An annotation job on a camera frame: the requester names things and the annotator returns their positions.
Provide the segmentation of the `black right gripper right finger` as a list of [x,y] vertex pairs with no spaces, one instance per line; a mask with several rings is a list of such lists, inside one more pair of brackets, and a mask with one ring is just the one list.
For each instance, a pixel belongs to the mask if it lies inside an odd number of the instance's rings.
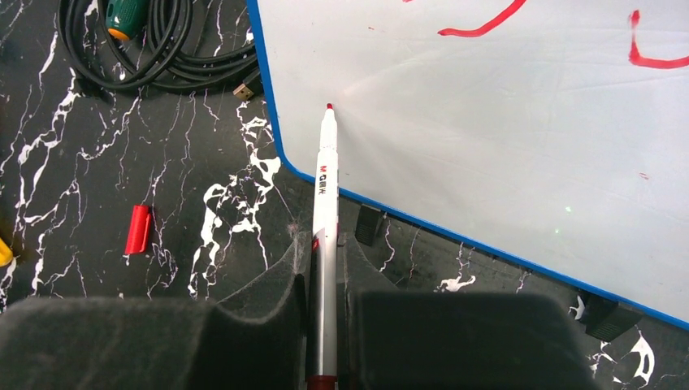
[[574,324],[547,297],[404,291],[338,240],[342,389],[593,389]]

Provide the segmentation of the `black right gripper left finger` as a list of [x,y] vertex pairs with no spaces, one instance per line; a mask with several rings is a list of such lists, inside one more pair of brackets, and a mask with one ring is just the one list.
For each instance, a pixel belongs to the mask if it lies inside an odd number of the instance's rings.
[[4,389],[303,389],[310,235],[220,301],[28,298],[1,317]]

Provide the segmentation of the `white red whiteboard marker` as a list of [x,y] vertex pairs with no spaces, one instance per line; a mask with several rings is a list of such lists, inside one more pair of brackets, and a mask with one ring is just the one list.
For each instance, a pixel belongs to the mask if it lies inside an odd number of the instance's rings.
[[305,383],[308,389],[337,384],[337,241],[339,224],[338,125],[327,104],[320,127],[314,182]]

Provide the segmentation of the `red marker cap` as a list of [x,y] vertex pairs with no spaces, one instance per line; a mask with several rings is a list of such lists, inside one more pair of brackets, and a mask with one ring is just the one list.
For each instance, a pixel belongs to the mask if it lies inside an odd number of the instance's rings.
[[125,255],[142,254],[149,243],[152,213],[149,206],[135,205],[128,229]]

